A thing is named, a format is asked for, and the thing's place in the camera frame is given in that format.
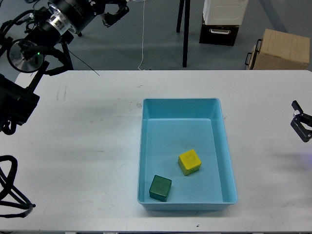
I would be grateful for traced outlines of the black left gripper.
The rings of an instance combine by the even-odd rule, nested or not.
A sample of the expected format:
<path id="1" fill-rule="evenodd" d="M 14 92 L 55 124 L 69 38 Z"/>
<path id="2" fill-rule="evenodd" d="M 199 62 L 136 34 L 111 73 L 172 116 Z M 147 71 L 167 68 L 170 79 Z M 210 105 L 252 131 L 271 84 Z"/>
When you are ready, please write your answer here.
<path id="1" fill-rule="evenodd" d="M 119 7 L 114 14 L 105 10 L 103 0 L 50 0 L 49 8 L 54 12 L 62 13 L 71 24 L 70 30 L 79 34 L 97 15 L 101 14 L 102 22 L 110 27 L 129 12 L 128 6 Z"/>

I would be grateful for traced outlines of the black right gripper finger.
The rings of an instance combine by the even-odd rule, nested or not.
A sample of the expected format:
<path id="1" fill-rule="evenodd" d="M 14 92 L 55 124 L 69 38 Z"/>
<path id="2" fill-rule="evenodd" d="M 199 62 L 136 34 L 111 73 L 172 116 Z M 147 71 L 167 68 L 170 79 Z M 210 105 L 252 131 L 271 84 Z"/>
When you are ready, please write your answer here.
<path id="1" fill-rule="evenodd" d="M 311 116 L 295 116 L 291 121 L 291 126 L 294 131 L 298 134 L 303 142 L 308 142 L 312 138 L 312 131 L 304 127 L 303 124 L 307 126 L 312 126 Z"/>
<path id="2" fill-rule="evenodd" d="M 293 121 L 297 125 L 299 125 L 299 123 L 304 123 L 307 126 L 311 127 L 312 126 L 312 116 L 305 114 L 296 100 L 294 100 L 292 102 L 292 107 L 294 109 Z"/>

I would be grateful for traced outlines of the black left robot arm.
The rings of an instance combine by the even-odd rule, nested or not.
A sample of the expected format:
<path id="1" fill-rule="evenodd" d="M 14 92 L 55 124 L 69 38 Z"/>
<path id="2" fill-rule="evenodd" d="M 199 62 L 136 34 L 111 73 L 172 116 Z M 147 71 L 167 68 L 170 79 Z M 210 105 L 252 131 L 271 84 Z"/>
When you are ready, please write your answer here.
<path id="1" fill-rule="evenodd" d="M 129 12 L 127 1 L 116 0 L 118 10 L 106 12 L 107 0 L 51 0 L 48 7 L 27 10 L 0 28 L 0 53 L 21 73 L 33 73 L 23 88 L 0 77 L 0 130 L 10 136 L 23 125 L 36 108 L 39 96 L 34 93 L 42 76 L 55 76 L 72 70 L 68 45 L 74 35 L 96 17 L 110 27 Z"/>

